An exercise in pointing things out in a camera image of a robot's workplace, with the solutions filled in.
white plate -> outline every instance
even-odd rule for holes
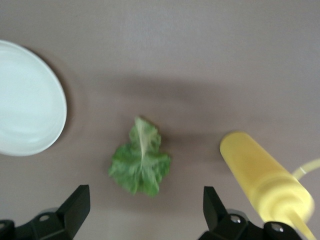
[[[50,147],[67,118],[63,88],[31,51],[0,40],[0,153],[28,156]]]

bottle nozzle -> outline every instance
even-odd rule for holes
[[[313,233],[310,231],[306,223],[299,217],[295,211],[289,213],[289,218],[293,225],[308,239],[317,240]]]

gray table surface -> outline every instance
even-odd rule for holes
[[[76,240],[195,240],[207,229],[204,186],[262,225],[219,153],[229,131],[248,132],[289,171],[320,157],[320,1],[2,0],[0,39],[44,59],[68,104],[53,146],[0,154],[0,219],[23,224],[89,184]],[[157,123],[173,156],[155,198],[107,175],[137,115]],[[319,237],[319,171],[301,182]]]

green leaf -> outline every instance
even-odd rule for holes
[[[108,174],[130,193],[154,197],[169,173],[171,158],[159,152],[161,136],[146,120],[137,117],[129,137],[130,143],[120,146],[112,156]]]

yellow squeeze bottle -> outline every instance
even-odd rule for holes
[[[312,196],[257,142],[232,132],[222,139],[220,152],[264,222],[282,222],[316,239],[306,225],[314,212]]]

